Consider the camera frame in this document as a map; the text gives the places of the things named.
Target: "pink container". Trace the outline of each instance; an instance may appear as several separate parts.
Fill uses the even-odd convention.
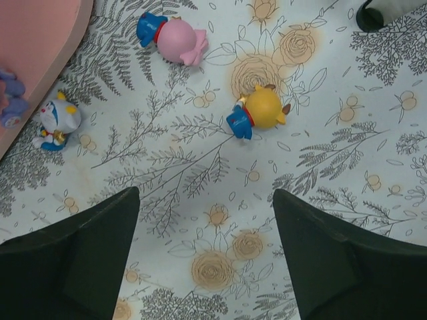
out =
[[[30,104],[18,126],[0,127],[0,158],[77,49],[92,6],[93,0],[0,0],[0,65],[24,82]]]

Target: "purple toy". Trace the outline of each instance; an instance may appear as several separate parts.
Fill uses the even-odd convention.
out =
[[[16,79],[16,75],[0,67],[0,123],[4,128],[16,126],[28,110],[28,102],[20,98],[24,92],[24,84]]]
[[[184,65],[199,65],[208,46],[206,30],[193,29],[181,18],[168,21],[151,13],[139,18],[137,36],[142,47],[154,41],[163,58]]]

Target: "pink toy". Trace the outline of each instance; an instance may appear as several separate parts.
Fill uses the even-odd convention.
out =
[[[181,18],[168,21],[151,13],[139,18],[137,36],[142,47],[153,41],[163,58],[184,65],[199,65],[208,46],[206,30],[193,29]]]

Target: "tablecloth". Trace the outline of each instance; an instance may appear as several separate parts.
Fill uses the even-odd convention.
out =
[[[57,153],[31,146],[37,114],[27,124],[0,164],[0,241],[139,187],[115,320],[299,319],[277,188],[427,245],[427,9],[367,34],[361,3],[96,1],[50,94],[78,104],[83,123]],[[201,65],[142,49],[144,11],[206,29]],[[274,84],[292,110],[286,125],[238,140],[224,118],[257,83]]]

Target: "toy figurine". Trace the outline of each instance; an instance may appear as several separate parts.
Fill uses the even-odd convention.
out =
[[[255,86],[250,95],[242,95],[234,105],[233,113],[227,117],[227,123],[238,139],[252,138],[252,127],[269,129],[277,124],[286,124],[286,115],[291,105],[282,107],[280,98],[274,93],[274,85]]]
[[[16,126],[28,110],[28,102],[21,98],[24,92],[25,86],[17,80],[16,74],[0,67],[0,123],[4,128]]]
[[[69,134],[80,126],[80,110],[68,102],[62,92],[57,98],[47,102],[40,110],[43,125],[41,137],[33,139],[36,148],[48,151],[62,150],[68,141]]]
[[[193,29],[180,17],[168,21],[148,12],[139,18],[136,35],[142,47],[154,41],[163,58],[184,65],[199,65],[208,46],[206,30]]]

